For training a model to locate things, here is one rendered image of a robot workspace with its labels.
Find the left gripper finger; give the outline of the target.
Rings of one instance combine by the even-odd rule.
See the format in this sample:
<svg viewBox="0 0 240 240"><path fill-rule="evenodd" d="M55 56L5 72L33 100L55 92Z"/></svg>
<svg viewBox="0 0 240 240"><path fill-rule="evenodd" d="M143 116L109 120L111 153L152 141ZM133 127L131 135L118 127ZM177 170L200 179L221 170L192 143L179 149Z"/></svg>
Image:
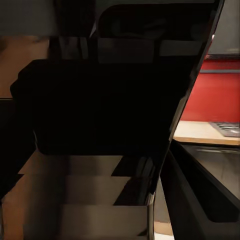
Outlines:
<svg viewBox="0 0 240 240"><path fill-rule="evenodd" d="M174 240L240 240L240 200L174 138L160 179Z"/></svg>

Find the bottle of coffee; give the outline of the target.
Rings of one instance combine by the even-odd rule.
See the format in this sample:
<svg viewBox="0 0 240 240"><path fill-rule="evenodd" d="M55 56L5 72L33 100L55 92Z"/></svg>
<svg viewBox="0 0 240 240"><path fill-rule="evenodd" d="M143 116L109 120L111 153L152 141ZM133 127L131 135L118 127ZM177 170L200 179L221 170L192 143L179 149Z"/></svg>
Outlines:
<svg viewBox="0 0 240 240"><path fill-rule="evenodd" d="M155 240L225 1L0 0L0 240Z"/></svg>

